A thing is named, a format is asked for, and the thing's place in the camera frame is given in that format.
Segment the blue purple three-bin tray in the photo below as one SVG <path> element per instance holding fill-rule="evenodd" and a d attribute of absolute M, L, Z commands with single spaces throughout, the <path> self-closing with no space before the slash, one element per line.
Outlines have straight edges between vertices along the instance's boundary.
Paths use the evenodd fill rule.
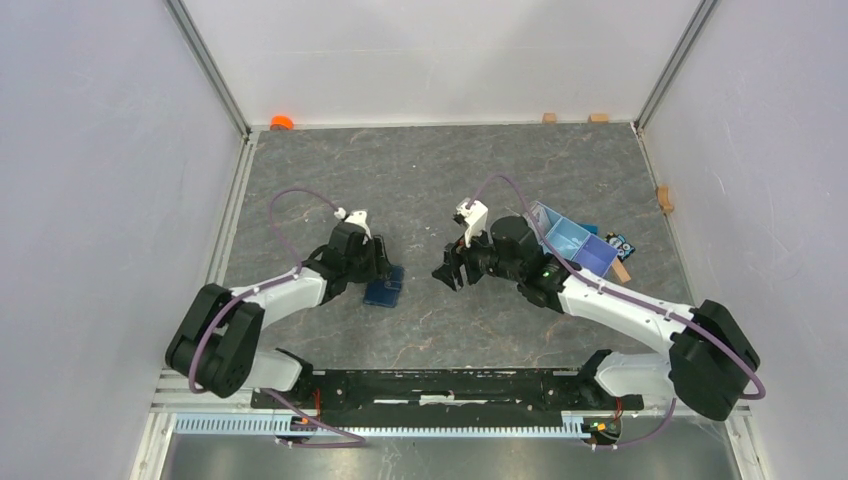
<path fill-rule="evenodd" d="M 595 275 L 604 277 L 607 274 L 617 258 L 614 247 L 540 202 L 533 202 L 530 212 L 531 215 L 525 214 L 525 217 L 546 253 L 550 252 L 548 246 L 553 246 L 565 260 L 575 262 Z"/>

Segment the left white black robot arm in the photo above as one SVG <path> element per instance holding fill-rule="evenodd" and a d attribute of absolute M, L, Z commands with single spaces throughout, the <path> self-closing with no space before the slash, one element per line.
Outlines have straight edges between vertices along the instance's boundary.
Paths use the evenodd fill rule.
<path fill-rule="evenodd" d="M 210 283 L 196 294 L 166 353 L 194 393 L 227 398 L 242 388 L 270 387 L 290 407 L 306 405 L 314 381 L 307 364 L 286 351 L 261 353 L 262 330 L 301 310 L 328 303 L 350 284 L 389 278 L 384 239 L 360 225 L 338 223 L 329 241 L 289 272 L 233 289 Z"/>

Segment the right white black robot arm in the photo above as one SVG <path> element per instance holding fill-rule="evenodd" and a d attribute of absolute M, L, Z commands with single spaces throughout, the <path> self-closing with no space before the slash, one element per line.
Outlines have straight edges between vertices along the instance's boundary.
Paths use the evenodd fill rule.
<path fill-rule="evenodd" d="M 540 308 L 597 322 L 648 346 L 648 354 L 605 353 L 590 366 L 577 392 L 591 408 L 627 395 L 675 397 L 723 421 L 739 401 L 765 394 L 756 375 L 759 355 L 727 307 L 712 300 L 698 306 L 662 301 L 611 284 L 545 252 L 523 217 L 500 218 L 487 231 L 447 244 L 432 275 L 453 290 L 485 276 L 509 280 Z"/>

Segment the blue card holder wallet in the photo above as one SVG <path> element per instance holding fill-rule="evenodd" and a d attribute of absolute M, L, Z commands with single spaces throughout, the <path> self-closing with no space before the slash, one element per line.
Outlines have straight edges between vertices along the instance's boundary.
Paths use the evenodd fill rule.
<path fill-rule="evenodd" d="M 403 289 L 405 270 L 393 266 L 386 279 L 370 282 L 365 289 L 363 303 L 369 306 L 395 308 Z"/>

